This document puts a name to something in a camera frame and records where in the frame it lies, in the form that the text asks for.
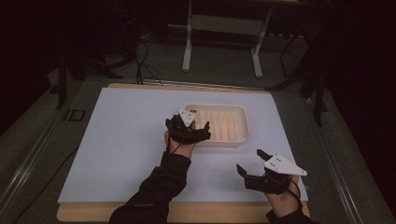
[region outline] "hand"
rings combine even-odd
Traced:
[[[165,134],[163,135],[165,144],[167,147],[169,147],[169,152],[185,156],[189,159],[191,159],[192,151],[194,150],[195,144],[190,144],[190,145],[181,145],[178,142],[175,142],[172,138],[170,139],[169,146],[168,146],[168,137],[169,137],[169,132],[166,131]]]
[[[294,183],[298,183],[299,176],[291,175],[290,180]],[[296,195],[299,195],[300,191],[298,190],[297,186],[295,186],[290,181],[289,190]],[[282,194],[267,194],[264,193],[267,197],[268,201],[270,202],[271,206],[273,207],[274,213],[276,217],[284,217],[292,212],[297,211],[300,204],[297,202],[296,198],[294,198],[289,192],[285,191]]]

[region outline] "dark background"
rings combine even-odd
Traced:
[[[127,20],[122,9],[125,2],[1,3],[0,134],[50,88],[46,75],[58,67],[60,27],[71,34],[69,43],[90,57],[124,53],[119,45]],[[309,67],[325,62],[326,87],[395,216],[396,7],[394,1],[334,4],[338,10],[325,21],[303,63]],[[166,36],[167,23],[186,22],[187,1],[147,0],[139,6],[143,28],[159,36]]]

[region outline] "white tray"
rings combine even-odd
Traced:
[[[248,119],[239,105],[186,105],[185,110],[197,113],[195,129],[204,128],[209,121],[210,139],[197,146],[239,147],[248,137]]]

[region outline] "hand-mounted device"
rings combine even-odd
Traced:
[[[178,110],[178,115],[174,115],[165,122],[169,131],[169,136],[181,145],[199,143],[210,139],[209,121],[203,129],[195,129],[196,112],[183,109]]]
[[[257,155],[264,163],[265,174],[263,176],[248,175],[240,165],[236,164],[236,170],[245,179],[245,188],[270,194],[281,194],[289,186],[289,175],[307,175],[307,172],[291,161],[276,154],[270,156],[264,151],[257,149]]]

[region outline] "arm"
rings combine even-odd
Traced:
[[[282,194],[265,193],[273,210],[267,213],[267,218],[272,224],[311,224],[317,223],[304,215],[303,206],[301,205],[299,195],[300,190],[297,187],[299,176],[291,175],[289,191]]]
[[[171,139],[169,151],[174,153],[163,153],[161,165],[154,168],[140,185],[139,191],[124,206],[113,212],[109,224],[166,223],[169,203],[186,186],[193,148],[194,145],[179,145]]]

